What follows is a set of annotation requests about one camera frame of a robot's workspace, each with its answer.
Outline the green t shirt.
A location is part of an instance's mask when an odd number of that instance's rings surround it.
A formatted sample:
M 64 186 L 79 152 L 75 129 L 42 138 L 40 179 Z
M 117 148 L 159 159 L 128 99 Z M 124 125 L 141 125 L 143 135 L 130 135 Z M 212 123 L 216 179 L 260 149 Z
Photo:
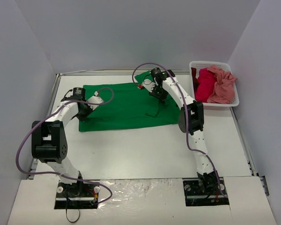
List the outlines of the green t shirt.
M 104 87 L 114 91 L 113 100 L 97 107 L 86 120 L 80 121 L 80 132 L 149 128 L 178 122 L 180 109 L 171 96 L 167 96 L 164 102 L 159 101 L 132 82 L 84 85 L 86 98 Z

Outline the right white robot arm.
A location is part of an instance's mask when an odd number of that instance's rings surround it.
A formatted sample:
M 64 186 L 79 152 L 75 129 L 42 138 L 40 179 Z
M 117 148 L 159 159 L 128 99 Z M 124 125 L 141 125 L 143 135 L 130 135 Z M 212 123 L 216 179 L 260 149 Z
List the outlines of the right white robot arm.
M 161 101 L 171 96 L 180 108 L 178 126 L 185 133 L 187 147 L 194 153 L 199 190 L 208 194 L 216 188 L 218 178 L 205 143 L 203 104 L 184 90 L 172 71 L 161 71 L 156 67 L 150 75 L 153 83 L 146 87 L 149 94 Z

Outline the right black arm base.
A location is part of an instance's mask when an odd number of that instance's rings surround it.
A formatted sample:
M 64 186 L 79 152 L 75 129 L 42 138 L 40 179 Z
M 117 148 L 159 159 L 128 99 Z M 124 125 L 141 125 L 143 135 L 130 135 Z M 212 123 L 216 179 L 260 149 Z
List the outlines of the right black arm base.
M 199 187 L 198 179 L 183 179 L 186 207 L 229 205 L 224 180 L 220 179 L 220 188 L 212 187 L 204 193 Z

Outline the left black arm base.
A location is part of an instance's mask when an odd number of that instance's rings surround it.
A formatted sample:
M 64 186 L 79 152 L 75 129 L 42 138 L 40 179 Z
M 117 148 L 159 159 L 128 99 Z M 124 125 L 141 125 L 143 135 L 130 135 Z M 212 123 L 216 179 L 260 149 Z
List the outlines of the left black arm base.
M 100 187 L 98 185 L 76 182 L 58 183 L 55 197 L 55 210 L 97 209 Z

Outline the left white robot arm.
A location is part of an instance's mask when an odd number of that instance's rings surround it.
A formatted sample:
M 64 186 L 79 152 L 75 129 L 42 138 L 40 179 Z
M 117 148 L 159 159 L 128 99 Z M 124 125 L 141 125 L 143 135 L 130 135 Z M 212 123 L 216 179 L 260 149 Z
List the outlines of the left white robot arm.
M 60 182 L 68 186 L 68 191 L 74 196 L 80 196 L 85 190 L 82 175 L 67 157 L 68 144 L 65 127 L 73 118 L 84 121 L 102 103 L 99 92 L 95 92 L 88 100 L 86 90 L 75 87 L 72 95 L 64 96 L 60 101 L 62 110 L 55 110 L 55 115 L 39 125 L 31 135 L 31 153 L 33 158 L 50 166 L 59 173 Z

